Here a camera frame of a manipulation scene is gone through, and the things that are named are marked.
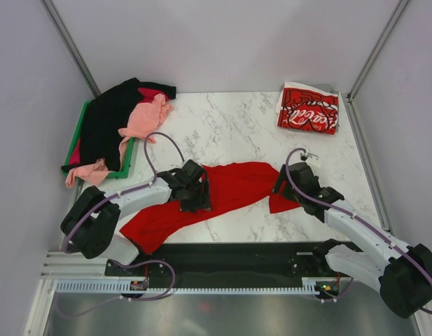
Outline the plain red t-shirt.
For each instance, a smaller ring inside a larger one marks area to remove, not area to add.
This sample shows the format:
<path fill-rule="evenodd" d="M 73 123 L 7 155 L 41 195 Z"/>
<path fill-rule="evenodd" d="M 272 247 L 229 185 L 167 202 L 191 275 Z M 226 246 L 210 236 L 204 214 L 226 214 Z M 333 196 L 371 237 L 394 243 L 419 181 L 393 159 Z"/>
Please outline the plain red t-shirt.
<path fill-rule="evenodd" d="M 300 205 L 272 192 L 279 171 L 266 162 L 241 162 L 215 167 L 206 166 L 206 194 L 200 190 L 198 200 L 209 201 L 194 212 L 186 211 L 183 203 L 172 201 L 141 210 L 121 229 L 122 235 L 146 254 L 157 250 L 167 238 L 189 225 L 241 209 L 264 198 L 269 199 L 269 212 L 279 214 Z"/>

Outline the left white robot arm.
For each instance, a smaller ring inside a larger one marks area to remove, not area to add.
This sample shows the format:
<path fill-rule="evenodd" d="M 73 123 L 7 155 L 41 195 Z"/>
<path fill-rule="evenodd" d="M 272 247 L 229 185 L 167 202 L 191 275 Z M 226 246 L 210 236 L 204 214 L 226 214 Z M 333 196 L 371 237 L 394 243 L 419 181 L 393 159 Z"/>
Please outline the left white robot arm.
<path fill-rule="evenodd" d="M 145 268 L 145 258 L 130 240 L 116 234 L 116 226 L 141 210 L 173 203 L 185 214 L 211 210 L 209 179 L 202 165 L 188 160 L 182 167 L 155 172 L 153 178 L 122 190 L 86 188 L 61 222 L 62 250 L 89 260 L 115 259 L 128 274 L 138 275 Z"/>

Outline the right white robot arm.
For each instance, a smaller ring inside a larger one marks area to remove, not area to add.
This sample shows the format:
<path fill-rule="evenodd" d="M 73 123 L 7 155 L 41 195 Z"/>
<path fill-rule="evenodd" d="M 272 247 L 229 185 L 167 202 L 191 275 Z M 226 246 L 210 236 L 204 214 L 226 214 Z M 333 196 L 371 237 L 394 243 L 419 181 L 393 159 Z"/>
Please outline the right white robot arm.
<path fill-rule="evenodd" d="M 311 153 L 295 148 L 300 161 L 281 166 L 273 192 L 298 203 L 306 214 L 346 236 L 359 251 L 330 239 L 312 258 L 317 274 L 345 274 L 378 292 L 385 305 L 407 319 L 421 311 L 432 316 L 432 252 L 423 244 L 411 246 L 370 224 L 332 187 L 322 187 L 307 163 Z"/>

